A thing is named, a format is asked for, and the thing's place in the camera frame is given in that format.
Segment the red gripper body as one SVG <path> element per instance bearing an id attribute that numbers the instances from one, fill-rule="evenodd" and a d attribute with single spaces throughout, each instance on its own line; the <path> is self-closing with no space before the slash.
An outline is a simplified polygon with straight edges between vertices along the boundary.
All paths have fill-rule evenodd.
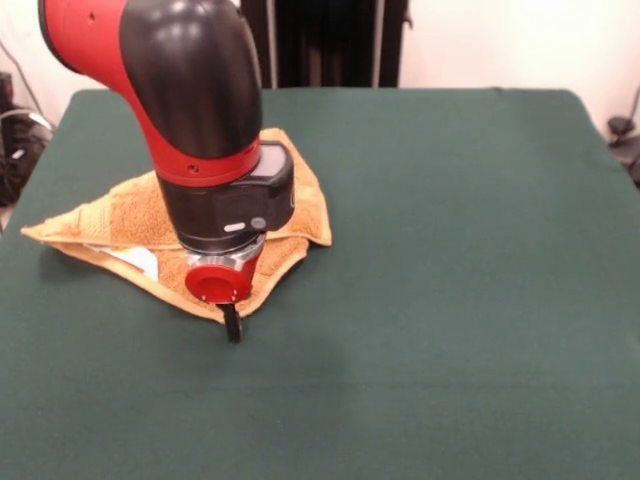
<path id="1" fill-rule="evenodd" d="M 210 304 L 236 304 L 249 297 L 257 263 L 265 246 L 254 238 L 239 249 L 187 255 L 185 285 L 197 299 Z"/>

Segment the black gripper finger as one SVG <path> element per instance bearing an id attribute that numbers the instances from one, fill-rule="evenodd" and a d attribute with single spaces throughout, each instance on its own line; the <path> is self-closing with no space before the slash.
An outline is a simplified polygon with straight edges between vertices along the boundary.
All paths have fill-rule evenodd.
<path id="1" fill-rule="evenodd" d="M 235 304 L 220 304 L 219 309 L 223 313 L 227 338 L 230 343 L 238 344 L 243 339 L 242 318 Z"/>

